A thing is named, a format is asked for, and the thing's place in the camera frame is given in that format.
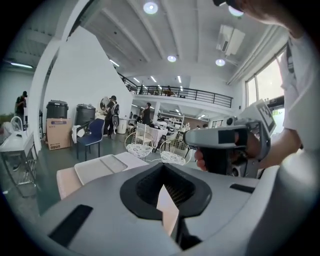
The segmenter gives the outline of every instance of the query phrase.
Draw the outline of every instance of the black trash bin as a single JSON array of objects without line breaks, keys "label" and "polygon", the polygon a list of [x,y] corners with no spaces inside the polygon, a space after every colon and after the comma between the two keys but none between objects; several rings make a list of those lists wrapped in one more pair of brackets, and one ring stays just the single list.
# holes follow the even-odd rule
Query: black trash bin
[{"label": "black trash bin", "polygon": [[50,100],[46,105],[46,118],[64,118],[68,116],[68,104],[61,100]]},{"label": "black trash bin", "polygon": [[75,125],[82,126],[95,120],[96,108],[92,105],[78,104],[76,106]]}]

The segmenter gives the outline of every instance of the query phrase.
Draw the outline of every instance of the air conditioner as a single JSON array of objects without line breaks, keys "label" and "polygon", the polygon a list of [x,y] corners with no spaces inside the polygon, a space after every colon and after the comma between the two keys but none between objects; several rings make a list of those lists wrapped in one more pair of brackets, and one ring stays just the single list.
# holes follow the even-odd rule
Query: air conditioner
[{"label": "air conditioner", "polygon": [[216,49],[226,56],[235,55],[245,38],[245,33],[228,25],[221,25]]}]

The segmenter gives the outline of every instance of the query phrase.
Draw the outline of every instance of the white column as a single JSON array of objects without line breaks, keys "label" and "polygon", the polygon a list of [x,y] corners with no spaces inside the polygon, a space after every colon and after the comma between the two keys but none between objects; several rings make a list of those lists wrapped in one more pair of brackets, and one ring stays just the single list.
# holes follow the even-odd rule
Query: white column
[{"label": "white column", "polygon": [[88,1],[89,0],[66,1],[66,4],[60,14],[60,18],[57,23],[55,35],[46,46],[35,69],[31,88],[29,91],[29,104],[27,113],[29,124],[28,129],[33,132],[34,145],[37,152],[41,150],[41,141],[39,134],[39,108],[48,69],[61,44],[67,41],[71,28],[73,27],[80,12],[86,6]]},{"label": "white column", "polygon": [[160,102],[157,102],[154,108],[153,122],[158,120],[159,110],[160,110]]}]

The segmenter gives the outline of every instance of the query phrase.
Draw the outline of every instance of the floor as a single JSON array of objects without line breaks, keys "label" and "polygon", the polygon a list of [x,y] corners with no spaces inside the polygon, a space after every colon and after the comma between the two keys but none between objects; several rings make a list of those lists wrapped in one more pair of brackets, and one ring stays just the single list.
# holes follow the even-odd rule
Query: floor
[{"label": "floor", "polygon": [[[126,152],[124,141],[125,136],[117,134],[114,140],[103,138],[100,148],[100,155],[116,155]],[[91,147],[91,154],[87,154],[87,160],[98,157],[98,146]],[[147,156],[147,161],[159,159],[160,154],[151,153]],[[17,189],[9,179],[2,161],[0,161],[0,184],[3,195],[6,197],[13,211],[23,216],[31,223],[35,223],[47,209],[60,201],[56,173],[58,170],[75,166],[75,164],[85,160],[84,148],[79,149],[79,160],[77,160],[76,147],[62,148],[58,150],[49,150],[44,144],[38,154],[36,165],[36,183],[23,185],[23,192],[32,195],[28,198],[19,196]],[[191,160],[186,166],[197,169],[194,160]]]}]

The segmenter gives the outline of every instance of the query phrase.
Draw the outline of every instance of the blue chair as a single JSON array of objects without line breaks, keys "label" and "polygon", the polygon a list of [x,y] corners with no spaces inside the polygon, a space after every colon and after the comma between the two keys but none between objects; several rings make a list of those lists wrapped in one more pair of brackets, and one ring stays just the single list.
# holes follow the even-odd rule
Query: blue chair
[{"label": "blue chair", "polygon": [[90,146],[98,143],[98,157],[100,157],[100,142],[104,135],[105,120],[96,119],[89,124],[90,134],[85,134],[83,137],[76,139],[76,158],[79,159],[79,144],[84,145],[84,160],[87,161],[87,147],[91,154]]}]

